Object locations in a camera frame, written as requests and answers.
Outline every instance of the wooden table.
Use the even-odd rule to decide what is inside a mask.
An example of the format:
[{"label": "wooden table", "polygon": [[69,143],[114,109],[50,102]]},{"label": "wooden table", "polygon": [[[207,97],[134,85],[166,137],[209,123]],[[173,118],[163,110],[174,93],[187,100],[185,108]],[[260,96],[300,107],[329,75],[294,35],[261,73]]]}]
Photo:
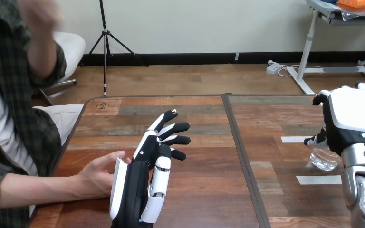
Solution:
[{"label": "wooden table", "polygon": [[[159,114],[189,122],[187,154],[172,161],[156,228],[350,227],[340,184],[301,185],[297,176],[339,175],[310,163],[311,149],[282,136],[311,136],[324,122],[310,96],[98,98],[83,110],[55,176],[77,174],[117,150],[132,156]],[[42,207],[33,228],[109,228],[109,199]]]},{"label": "wooden table", "polygon": [[[177,109],[171,123],[189,122],[187,154],[172,161],[170,181],[156,228],[258,227],[221,96],[99,98],[89,101],[55,176],[75,175],[91,160],[113,151],[132,156],[147,127]],[[109,228],[109,199],[38,209],[33,228]]]},{"label": "wooden table", "polygon": [[312,96],[229,96],[263,203],[273,228],[349,228],[341,184],[301,185],[297,176],[340,175],[343,165],[326,172],[310,162],[312,149],[283,143],[282,136],[312,136],[324,124]]}]

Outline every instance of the power strip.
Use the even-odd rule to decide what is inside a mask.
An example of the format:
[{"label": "power strip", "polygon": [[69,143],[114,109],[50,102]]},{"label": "power strip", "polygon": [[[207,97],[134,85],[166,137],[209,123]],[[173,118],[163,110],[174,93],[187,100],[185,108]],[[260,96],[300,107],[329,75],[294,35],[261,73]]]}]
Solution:
[{"label": "power strip", "polygon": [[278,73],[278,71],[282,69],[282,65],[279,63],[274,63],[271,66],[267,68],[267,73],[271,75],[275,75]]}]

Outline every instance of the wooden floor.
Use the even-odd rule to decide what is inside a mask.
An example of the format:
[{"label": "wooden floor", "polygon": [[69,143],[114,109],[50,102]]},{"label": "wooden floor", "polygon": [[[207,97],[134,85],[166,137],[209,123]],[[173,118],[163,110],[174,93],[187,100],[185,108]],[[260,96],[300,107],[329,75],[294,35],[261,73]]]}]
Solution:
[{"label": "wooden floor", "polygon": [[[318,64],[319,66],[354,66],[354,64]],[[213,95],[233,94],[303,94],[291,77],[267,75],[267,64],[201,66],[110,66],[107,71],[107,95]],[[77,85],[51,96],[54,104],[84,104],[103,96],[103,67],[79,67],[72,78]],[[365,82],[360,73],[307,74],[305,81],[314,92],[354,86]]]}]

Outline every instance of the cable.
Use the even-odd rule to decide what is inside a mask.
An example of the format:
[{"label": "cable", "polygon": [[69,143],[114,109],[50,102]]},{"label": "cable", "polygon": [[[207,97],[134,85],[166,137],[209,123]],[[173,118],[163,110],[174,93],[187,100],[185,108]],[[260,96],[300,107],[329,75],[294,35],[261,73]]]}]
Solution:
[{"label": "cable", "polygon": [[[290,66],[288,66],[288,65],[281,65],[283,68],[282,69],[280,69],[279,71],[278,71],[278,74],[280,75],[280,76],[282,76],[282,77],[290,77],[291,75],[283,75],[283,74],[281,74],[280,72],[282,71],[282,70],[286,70],[286,68],[288,68],[288,67],[292,67],[292,68],[294,68],[294,69],[297,69],[298,70],[298,67],[300,66],[300,65],[290,65]],[[306,66],[306,68],[307,67],[316,67],[316,68],[323,68],[322,66]]]}]

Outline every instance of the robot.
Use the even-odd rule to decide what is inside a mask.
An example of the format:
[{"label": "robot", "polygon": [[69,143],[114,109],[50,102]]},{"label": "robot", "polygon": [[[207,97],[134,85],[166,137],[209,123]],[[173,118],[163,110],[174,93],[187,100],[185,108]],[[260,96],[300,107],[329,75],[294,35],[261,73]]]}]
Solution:
[{"label": "robot", "polygon": [[352,228],[365,228],[365,84],[323,90],[313,99],[322,104],[325,126],[305,139],[310,147],[329,147],[342,157],[342,187]]},{"label": "robot", "polygon": [[[167,194],[171,158],[186,158],[170,146],[191,142],[189,137],[172,135],[187,131],[188,123],[163,128],[177,115],[176,110],[169,110],[157,118],[144,133],[131,164],[117,159],[110,198],[113,228],[152,228],[157,221]],[[150,170],[153,173],[148,185]]]}]

